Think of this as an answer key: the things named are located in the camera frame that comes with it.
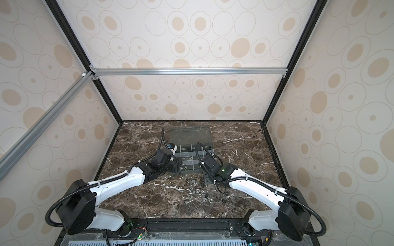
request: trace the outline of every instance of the enclosure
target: enclosure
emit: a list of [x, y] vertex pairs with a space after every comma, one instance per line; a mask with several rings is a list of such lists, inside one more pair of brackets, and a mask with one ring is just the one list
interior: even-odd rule
[[[327, 227], [304, 245], [391, 245], [393, 24], [390, 0], [0, 0], [0, 246], [106, 245], [102, 230], [71, 237], [46, 212], [181, 127], [203, 129], [225, 163], [300, 190]], [[174, 152], [180, 173], [100, 208], [150, 226], [152, 243], [245, 243], [230, 228], [270, 208], [207, 185], [194, 138]], [[312, 216], [307, 230], [320, 229]], [[271, 244], [292, 243], [276, 231]]]

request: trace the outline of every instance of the cable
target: cable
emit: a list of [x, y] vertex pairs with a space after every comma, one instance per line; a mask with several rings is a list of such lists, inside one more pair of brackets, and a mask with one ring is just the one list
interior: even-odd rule
[[[245, 176], [242, 176], [242, 177], [235, 177], [235, 178], [231, 178], [231, 179], [225, 180], [225, 181], [214, 182], [214, 184], [215, 184], [215, 185], [228, 184], [228, 183], [230, 183], [230, 182], [237, 181], [237, 180], [243, 180], [243, 179], [246, 179], [246, 177], [245, 177]], [[255, 183], [257, 183], [257, 184], [263, 186], [264, 188], [266, 188], [267, 190], [269, 190], [269, 191], [271, 191], [271, 192], [275, 192], [275, 191], [276, 191], [274, 188], [272, 188], [272, 187], [270, 187], [269, 185], [267, 185], [267, 184], [261, 182], [261, 181], [258, 180], [258, 179], [248, 177], [247, 180], [248, 180], [248, 181], [255, 182]], [[325, 225], [323, 219], [319, 216], [319, 214], [317, 214], [317, 213], [316, 213], [313, 209], [311, 209], [308, 205], [305, 205], [305, 204], [301, 203], [299, 200], [297, 200], [297, 199], [295, 199], [295, 198], [293, 198], [293, 197], [291, 197], [291, 196], [289, 196], [289, 195], [287, 195], [287, 194], [284, 194], [284, 193], [282, 193], [282, 192], [280, 192], [280, 191], [277, 191], [277, 194], [280, 195], [281, 197], [284, 197], [285, 199], [288, 199], [288, 200], [290, 200], [290, 201], [292, 201], [292, 202], [294, 202], [294, 203], [300, 205], [301, 207], [303, 207], [305, 210], [307, 210], [310, 214], [312, 214], [312, 215], [319, 221], [319, 223], [320, 223], [320, 225], [321, 225], [321, 227], [322, 227], [322, 229], [321, 229], [320, 231], [318, 231], [318, 232], [314, 232], [314, 231], [305, 231], [305, 234], [310, 235], [310, 236], [320, 237], [320, 236], [323, 236], [323, 235], [326, 233], [327, 227], [326, 227], [326, 225]]]
[[[100, 184], [103, 185], [103, 184], [106, 184], [106, 183], [110, 183], [110, 182], [116, 181], [118, 179], [124, 178], [126, 176], [127, 176], [127, 173], [124, 173], [124, 174], [122, 174], [120, 176], [117, 176], [117, 177], [114, 177], [114, 178], [111, 178], [111, 179], [107, 179], [107, 180], [103, 180], [102, 182], [100, 182]], [[79, 188], [76, 191], [74, 191], [74, 192], [72, 192], [72, 193], [60, 198], [46, 212], [46, 214], [45, 214], [45, 222], [48, 225], [50, 225], [50, 226], [63, 227], [62, 223], [56, 223], [50, 218], [50, 215], [52, 214], [53, 210], [55, 210], [55, 208], [57, 208], [57, 206], [59, 206], [63, 201], [67, 200], [68, 198], [72, 197], [73, 195], [78, 194], [78, 193], [83, 192], [83, 191], [86, 191], [86, 190], [88, 190], [90, 188], [93, 188], [93, 187], [96, 187], [98, 185], [99, 185], [98, 183], [94, 183], [94, 184], [91, 184], [91, 185]]]
[[273, 230], [267, 230], [267, 231], [268, 231], [268, 236], [266, 237], [266, 239], [263, 240], [263, 239], [261, 238], [261, 240], [263, 241], [263, 244], [262, 244], [261, 246], [268, 246], [268, 245], [271, 243], [271, 241], [272, 241], [272, 238], [273, 238]]
[[220, 161], [220, 164], [223, 166], [223, 161], [221, 160], [221, 158], [217, 155], [214, 155], [214, 157], [216, 157]]
[[226, 192], [226, 186], [224, 186], [224, 191], [223, 191], [223, 192], [219, 189], [219, 186], [218, 186], [218, 185], [216, 185], [216, 188], [217, 188], [217, 190], [218, 190], [220, 193], [222, 193], [222, 194], [224, 194], [224, 193]]
[[[112, 246], [111, 244], [110, 244], [110, 241], [109, 241], [109, 239], [108, 239], [108, 233], [107, 233], [107, 229], [105, 229], [104, 230], [104, 236], [105, 236], [105, 242], [107, 243], [107, 246]], [[137, 238], [136, 239], [134, 239], [132, 242], [127, 242], [127, 243], [124, 243], [124, 244], [117, 244], [116, 246], [131, 246], [133, 243], [135, 243], [137, 241]]]
[[203, 150], [205, 150], [205, 152], [206, 152], [208, 155], [212, 155], [212, 153], [209, 152], [209, 151], [206, 149], [206, 147], [205, 147], [202, 143], [197, 142], [197, 143], [195, 144], [196, 149], [197, 149], [197, 145], [201, 146], [201, 147], [203, 148]]
[[117, 244], [116, 246], [131, 246], [131, 245], [133, 245], [133, 243], [135, 243], [137, 241], [138, 241], [137, 239], [134, 239], [132, 242], [127, 242], [124, 244]]
[[[166, 147], [168, 147], [167, 144], [165, 143], [165, 139], [164, 139], [164, 127], [162, 127], [162, 133], [161, 133], [161, 137], [160, 137], [160, 141], [159, 141], [159, 146], [157, 147], [158, 150], [159, 150], [160, 147], [162, 146], [162, 142], [164, 142], [164, 145], [165, 145]], [[157, 153], [157, 151], [154, 152], [151, 156], [149, 156], [149, 157], [147, 157], [147, 158], [145, 158], [145, 159], [143, 159], [143, 160], [141, 160], [141, 161], [138, 161], [137, 163], [134, 163], [133, 165], [131, 165], [130, 168], [128, 169], [128, 172], [131, 172], [131, 169], [132, 169], [135, 165], [137, 165], [138, 163], [144, 162], [144, 161], [147, 161], [147, 160], [153, 158], [153, 157], [156, 155], [156, 153]]]
[[107, 229], [104, 230], [105, 242], [107, 243], [107, 246], [111, 246], [110, 241], [108, 239], [108, 232], [107, 231], [108, 231]]
[[167, 145], [167, 143], [165, 142], [164, 127], [162, 127], [162, 137], [163, 137], [164, 146], [165, 146], [166, 148], [168, 148], [168, 145]]

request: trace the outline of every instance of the ventilation grille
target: ventilation grille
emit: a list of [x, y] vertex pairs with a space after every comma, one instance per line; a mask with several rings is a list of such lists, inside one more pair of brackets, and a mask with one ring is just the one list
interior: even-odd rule
[[[128, 240], [117, 240], [111, 242], [111, 246], [130, 242]], [[240, 239], [226, 240], [151, 240], [140, 241], [133, 246], [246, 246], [246, 241]], [[107, 246], [104, 240], [95, 241], [69, 241], [69, 246]]]

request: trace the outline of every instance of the metal bracket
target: metal bracket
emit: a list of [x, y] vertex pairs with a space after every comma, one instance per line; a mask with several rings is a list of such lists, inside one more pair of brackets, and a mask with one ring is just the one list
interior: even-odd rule
[[95, 68], [92, 64], [89, 65], [89, 68], [92, 72], [97, 71], [97, 68]]
[[248, 236], [241, 228], [243, 223], [245, 222], [247, 221], [244, 221], [243, 219], [229, 220], [230, 237], [239, 237], [244, 240], [244, 239], [258, 239], [268, 235], [267, 231], [264, 230], [264, 231], [257, 231], [256, 235], [254, 236]]

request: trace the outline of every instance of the black motor housing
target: black motor housing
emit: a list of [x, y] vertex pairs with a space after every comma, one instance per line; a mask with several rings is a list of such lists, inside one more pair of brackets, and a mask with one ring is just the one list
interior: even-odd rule
[[[303, 204], [307, 204], [301, 192], [295, 188], [290, 187], [287, 194], [299, 200]], [[277, 223], [279, 230], [289, 238], [295, 241], [301, 241], [304, 232], [308, 226], [310, 213], [302, 206], [284, 199], [279, 208], [279, 215]]]
[[[86, 185], [87, 183], [81, 179], [75, 181], [71, 184], [65, 196]], [[57, 206], [56, 213], [69, 235], [80, 233], [92, 223], [96, 216], [96, 195], [88, 189], [78, 192]]]

